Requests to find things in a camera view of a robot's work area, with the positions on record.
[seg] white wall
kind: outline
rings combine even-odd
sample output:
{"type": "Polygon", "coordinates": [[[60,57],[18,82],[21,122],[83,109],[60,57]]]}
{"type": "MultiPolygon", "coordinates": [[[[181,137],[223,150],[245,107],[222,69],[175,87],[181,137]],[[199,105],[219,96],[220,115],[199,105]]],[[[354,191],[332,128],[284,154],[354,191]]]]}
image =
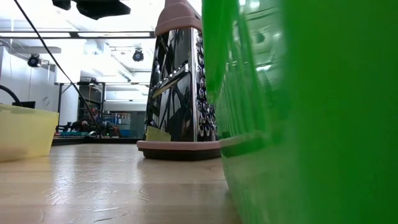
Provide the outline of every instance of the white wall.
{"type": "MultiPolygon", "coordinates": [[[[64,72],[73,82],[80,81],[84,43],[84,40],[60,42],[62,53],[54,55],[64,72]]],[[[57,83],[69,83],[69,80],[59,68],[55,70],[55,81],[57,83]]],[[[60,113],[61,125],[77,120],[78,100],[79,95],[72,86],[62,94],[60,113]]]]}
{"type": "MultiPolygon", "coordinates": [[[[46,68],[33,69],[27,61],[11,55],[0,47],[0,84],[11,89],[20,101],[36,101],[36,108],[57,111],[58,87],[54,85],[55,73],[46,68]]],[[[14,100],[0,91],[0,103],[11,105],[14,100]]]]}
{"type": "Polygon", "coordinates": [[[131,81],[135,83],[149,83],[150,72],[133,72],[131,81]]]}
{"type": "Polygon", "coordinates": [[[146,111],[146,101],[105,102],[105,111],[146,111]]]}
{"type": "Polygon", "coordinates": [[[106,91],[106,100],[144,100],[148,99],[141,91],[106,91]]]}

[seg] wooden surface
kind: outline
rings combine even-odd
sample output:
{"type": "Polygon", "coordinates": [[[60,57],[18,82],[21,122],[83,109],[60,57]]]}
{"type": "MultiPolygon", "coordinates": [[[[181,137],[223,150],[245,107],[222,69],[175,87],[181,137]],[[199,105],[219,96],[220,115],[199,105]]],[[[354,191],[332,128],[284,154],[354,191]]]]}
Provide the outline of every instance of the wooden surface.
{"type": "Polygon", "coordinates": [[[53,147],[0,163],[0,223],[240,223],[221,159],[143,158],[136,145],[53,147]]]}

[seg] ceiling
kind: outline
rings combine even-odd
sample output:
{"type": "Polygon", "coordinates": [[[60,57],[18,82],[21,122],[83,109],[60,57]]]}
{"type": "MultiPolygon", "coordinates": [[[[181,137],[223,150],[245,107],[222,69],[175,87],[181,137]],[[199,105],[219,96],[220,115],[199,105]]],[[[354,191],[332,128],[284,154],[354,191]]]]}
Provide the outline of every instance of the ceiling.
{"type": "MultiPolygon", "coordinates": [[[[25,12],[39,31],[153,31],[157,18],[164,8],[165,0],[121,0],[131,8],[131,14],[125,16],[105,17],[93,20],[81,15],[72,2],[72,8],[64,11],[52,5],[51,0],[19,0],[25,12]]],[[[191,0],[189,3],[200,14],[201,0],[191,0]]],[[[24,19],[13,0],[1,0],[0,2],[0,32],[1,31],[32,31],[32,28],[24,19]]],[[[49,47],[69,49],[85,40],[46,40],[49,47]]],[[[39,40],[13,40],[12,46],[41,47],[39,40]]],[[[149,72],[152,68],[152,60],[155,47],[155,39],[103,39],[95,40],[97,46],[107,44],[111,49],[111,56],[123,68],[131,73],[139,73],[141,82],[148,82],[149,72]],[[144,60],[135,62],[132,55],[135,50],[142,49],[144,60]]],[[[40,54],[46,60],[49,55],[40,54]]],[[[82,76],[105,76],[95,68],[82,68],[82,76]]]]}

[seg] spotlight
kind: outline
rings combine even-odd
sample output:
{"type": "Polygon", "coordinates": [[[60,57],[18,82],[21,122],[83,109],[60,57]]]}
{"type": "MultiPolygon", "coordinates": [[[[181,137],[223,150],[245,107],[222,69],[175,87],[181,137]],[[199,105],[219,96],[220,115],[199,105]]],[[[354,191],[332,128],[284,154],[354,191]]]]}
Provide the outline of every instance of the spotlight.
{"type": "Polygon", "coordinates": [[[32,54],[27,61],[27,64],[32,68],[39,68],[42,66],[42,60],[40,59],[40,55],[32,54]]]}
{"type": "Polygon", "coordinates": [[[134,53],[134,55],[132,56],[132,59],[135,62],[140,62],[144,59],[144,54],[142,53],[141,49],[136,49],[136,52],[134,53]]]}

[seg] ceiling light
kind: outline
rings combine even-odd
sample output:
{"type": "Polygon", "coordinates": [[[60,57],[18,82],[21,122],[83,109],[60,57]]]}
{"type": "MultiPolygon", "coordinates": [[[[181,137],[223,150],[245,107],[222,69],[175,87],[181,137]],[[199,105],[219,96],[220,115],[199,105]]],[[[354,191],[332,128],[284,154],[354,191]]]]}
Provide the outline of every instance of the ceiling light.
{"type": "MultiPolygon", "coordinates": [[[[43,38],[61,38],[70,37],[68,32],[40,32],[43,38]]],[[[13,37],[13,38],[37,38],[35,32],[0,32],[0,37],[13,37]]]]}
{"type": "Polygon", "coordinates": [[[71,85],[70,84],[70,82],[65,82],[65,83],[63,83],[63,82],[56,82],[56,83],[54,83],[55,85],[71,85]]]}
{"type": "Polygon", "coordinates": [[[80,37],[150,37],[150,32],[79,32],[80,37]]]}
{"type": "Polygon", "coordinates": [[[128,102],[130,100],[105,100],[105,102],[128,102]]]}
{"type": "Polygon", "coordinates": [[[131,83],[106,83],[107,85],[132,85],[131,83]]]}

